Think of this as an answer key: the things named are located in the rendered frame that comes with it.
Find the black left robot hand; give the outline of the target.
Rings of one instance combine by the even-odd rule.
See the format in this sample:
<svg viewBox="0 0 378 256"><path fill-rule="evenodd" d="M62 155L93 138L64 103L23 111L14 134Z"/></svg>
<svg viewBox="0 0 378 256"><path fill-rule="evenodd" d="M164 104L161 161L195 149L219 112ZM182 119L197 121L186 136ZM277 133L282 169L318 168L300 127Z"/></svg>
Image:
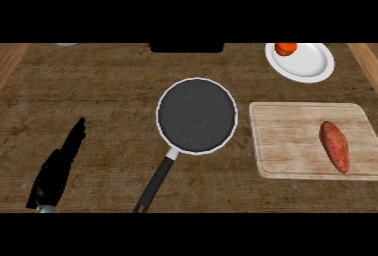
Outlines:
<svg viewBox="0 0 378 256"><path fill-rule="evenodd" d="M36 209L40 205L58 206L71 172L71 165L86 138L86 119L80 118L74 125L62 147L46 159L34 180L27 207Z"/></svg>

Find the dark grey frying pan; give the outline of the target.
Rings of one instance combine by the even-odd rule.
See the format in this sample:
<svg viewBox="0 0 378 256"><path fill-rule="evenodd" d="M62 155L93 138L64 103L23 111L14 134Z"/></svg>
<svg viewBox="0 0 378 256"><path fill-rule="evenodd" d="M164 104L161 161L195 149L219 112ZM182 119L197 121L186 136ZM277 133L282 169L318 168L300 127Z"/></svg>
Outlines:
<svg viewBox="0 0 378 256"><path fill-rule="evenodd" d="M176 82L161 95L155 124L170 150L145 187L135 213L148 211L179 154L212 154L232 139L238 127L238 106L229 90L201 77Z"/></svg>

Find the pale wooden cutting board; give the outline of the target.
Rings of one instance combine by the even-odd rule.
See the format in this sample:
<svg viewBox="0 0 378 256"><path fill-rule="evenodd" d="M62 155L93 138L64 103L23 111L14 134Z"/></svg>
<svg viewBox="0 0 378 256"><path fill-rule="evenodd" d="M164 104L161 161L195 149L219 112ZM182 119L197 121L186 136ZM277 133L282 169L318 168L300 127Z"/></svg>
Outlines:
<svg viewBox="0 0 378 256"><path fill-rule="evenodd" d="M331 121L347 138L350 167L343 174L321 142ZM378 181L378 135L355 103L253 102L250 122L257 169L265 178Z"/></svg>

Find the reddish brown sweet potato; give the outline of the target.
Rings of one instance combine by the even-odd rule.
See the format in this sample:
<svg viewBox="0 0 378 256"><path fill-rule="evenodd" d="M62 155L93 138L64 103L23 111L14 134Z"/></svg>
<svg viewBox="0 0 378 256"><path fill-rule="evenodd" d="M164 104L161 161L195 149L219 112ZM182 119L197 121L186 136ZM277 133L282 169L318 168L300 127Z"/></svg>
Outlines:
<svg viewBox="0 0 378 256"><path fill-rule="evenodd" d="M340 128L330 121L321 125L319 138L330 160L337 170L346 174L350 167L349 142Z"/></svg>

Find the black rectangular appliance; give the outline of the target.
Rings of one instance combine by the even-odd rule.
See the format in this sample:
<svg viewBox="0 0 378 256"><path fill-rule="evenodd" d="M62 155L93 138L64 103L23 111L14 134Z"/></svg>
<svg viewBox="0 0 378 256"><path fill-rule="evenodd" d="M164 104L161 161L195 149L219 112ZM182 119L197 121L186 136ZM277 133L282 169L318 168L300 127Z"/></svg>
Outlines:
<svg viewBox="0 0 378 256"><path fill-rule="evenodd" d="M169 44L151 43L151 51L155 53L220 53L223 51L223 43L210 44Z"/></svg>

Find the orange round vegetable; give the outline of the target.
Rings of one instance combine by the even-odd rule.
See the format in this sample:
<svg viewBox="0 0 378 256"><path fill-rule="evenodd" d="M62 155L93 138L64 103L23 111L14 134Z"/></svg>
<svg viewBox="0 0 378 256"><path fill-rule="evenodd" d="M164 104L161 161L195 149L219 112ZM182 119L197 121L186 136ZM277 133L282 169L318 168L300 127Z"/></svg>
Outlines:
<svg viewBox="0 0 378 256"><path fill-rule="evenodd" d="M277 43L275 51L281 56L290 56L297 51L299 45L296 43Z"/></svg>

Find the white round plate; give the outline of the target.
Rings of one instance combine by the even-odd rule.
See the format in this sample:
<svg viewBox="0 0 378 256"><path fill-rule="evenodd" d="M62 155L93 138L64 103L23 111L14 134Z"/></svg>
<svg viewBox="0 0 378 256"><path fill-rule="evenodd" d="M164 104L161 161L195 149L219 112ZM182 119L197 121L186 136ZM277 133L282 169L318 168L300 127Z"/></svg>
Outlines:
<svg viewBox="0 0 378 256"><path fill-rule="evenodd" d="M281 56L277 53L275 44L268 43L265 53L275 71L296 82L322 82L334 73L334 55L322 43L300 43L290 56Z"/></svg>

